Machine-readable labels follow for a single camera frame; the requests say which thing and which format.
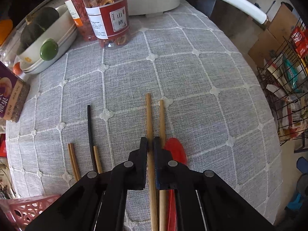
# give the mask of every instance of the glass jar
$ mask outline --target glass jar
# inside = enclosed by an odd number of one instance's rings
[[[79,33],[85,41],[97,40],[82,0],[64,0]]]
[[[130,40],[127,0],[84,0],[101,47],[117,47]]]

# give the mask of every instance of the green bowl handle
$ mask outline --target green bowl handle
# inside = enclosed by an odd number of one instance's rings
[[[44,61],[50,61],[56,57],[59,46],[54,39],[46,40],[40,49],[40,56]]]

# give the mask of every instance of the table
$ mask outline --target table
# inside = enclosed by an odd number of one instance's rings
[[[78,38],[31,80],[18,123],[7,122],[10,171],[21,197],[64,193],[91,170],[87,105],[104,171],[127,160],[146,136],[145,94],[154,135],[164,99],[167,138],[184,146],[188,166],[211,169],[270,222],[280,204],[280,146],[260,85],[242,55],[209,18],[184,0],[155,18],[130,18],[132,40],[119,49]],[[125,228],[150,230],[148,188],[129,191]]]

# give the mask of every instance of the red plastic spatula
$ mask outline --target red plastic spatula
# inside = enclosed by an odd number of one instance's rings
[[[164,149],[169,150],[172,154],[172,159],[187,165],[187,157],[185,150],[177,138],[167,140]],[[175,206],[174,190],[169,190],[169,201],[167,209],[167,231],[176,230],[177,211]]]

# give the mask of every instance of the cardboard box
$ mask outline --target cardboard box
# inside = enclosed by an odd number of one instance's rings
[[[277,39],[277,41],[282,44],[284,42],[284,37],[289,39],[292,30],[296,26],[298,19],[293,15],[293,13],[288,9],[287,6],[282,4],[273,18],[268,30]]]
[[[263,68],[264,59],[269,61],[271,59],[270,52],[276,53],[280,46],[281,44],[269,30],[266,29],[259,35],[259,39],[249,50],[248,54],[258,67]]]

